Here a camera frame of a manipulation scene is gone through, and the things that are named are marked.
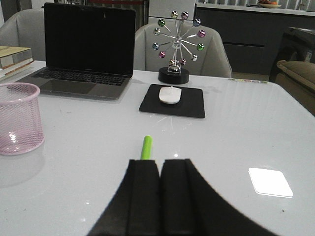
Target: laptop screen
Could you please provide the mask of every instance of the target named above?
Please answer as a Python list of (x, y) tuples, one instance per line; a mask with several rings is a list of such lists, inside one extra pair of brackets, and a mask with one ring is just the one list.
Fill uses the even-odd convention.
[(44, 17), (48, 67), (133, 74), (134, 10), (46, 3)]

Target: computer mouse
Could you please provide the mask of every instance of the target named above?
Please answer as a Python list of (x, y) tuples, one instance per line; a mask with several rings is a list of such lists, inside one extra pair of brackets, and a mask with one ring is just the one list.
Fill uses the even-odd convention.
[(161, 102), (175, 104), (181, 99), (181, 94), (182, 90), (180, 88), (175, 88), (173, 86), (162, 87), (159, 91), (158, 97)]

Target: book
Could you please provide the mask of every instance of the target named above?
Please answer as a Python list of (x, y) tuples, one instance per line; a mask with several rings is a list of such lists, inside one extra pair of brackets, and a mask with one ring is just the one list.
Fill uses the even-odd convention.
[(0, 68), (32, 58), (31, 48), (0, 46)]
[(33, 59), (27, 59), (9, 68), (0, 70), (0, 81), (27, 69), (33, 61)]

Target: silver laptop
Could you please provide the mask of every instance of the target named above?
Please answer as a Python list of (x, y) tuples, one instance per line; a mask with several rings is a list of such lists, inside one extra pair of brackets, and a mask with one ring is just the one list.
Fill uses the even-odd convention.
[(46, 67), (22, 78), (41, 93), (118, 99), (133, 75), (135, 11), (46, 3)]

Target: cushion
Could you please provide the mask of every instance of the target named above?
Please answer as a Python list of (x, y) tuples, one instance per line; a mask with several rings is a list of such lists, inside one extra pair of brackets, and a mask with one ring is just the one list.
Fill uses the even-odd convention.
[(277, 66), (302, 85), (315, 90), (315, 64), (305, 61), (280, 60)]

